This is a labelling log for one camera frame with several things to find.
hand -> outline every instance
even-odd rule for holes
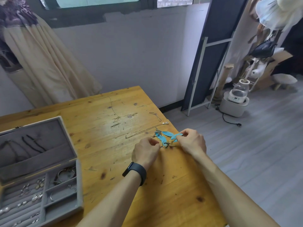
[[[177,140],[185,152],[189,153],[195,160],[198,160],[201,154],[206,154],[206,144],[203,135],[189,128],[180,133],[183,136],[178,135]]]
[[[142,165],[147,171],[156,160],[160,148],[159,142],[155,139],[149,137],[141,139],[134,146],[131,159],[133,162]]]

forearm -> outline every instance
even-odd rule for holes
[[[91,210],[77,227],[120,227],[141,183],[131,170],[106,197]]]
[[[230,227],[279,227],[206,154],[196,159]]]

jewelry box lid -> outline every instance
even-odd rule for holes
[[[77,158],[61,116],[0,133],[0,183],[19,181]]]

black smartwatch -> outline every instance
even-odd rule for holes
[[[141,184],[142,186],[146,179],[146,170],[143,166],[141,166],[138,163],[131,162],[131,164],[127,167],[127,169],[122,174],[123,177],[125,177],[131,170],[137,171],[141,176]]]

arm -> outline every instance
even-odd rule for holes
[[[156,160],[160,144],[152,138],[142,139],[135,145],[132,160],[146,171]],[[77,227],[120,227],[141,183],[141,176],[131,170],[105,198],[91,210]]]
[[[202,135],[192,129],[180,133],[177,140],[196,160],[230,227],[280,227],[206,155]]]

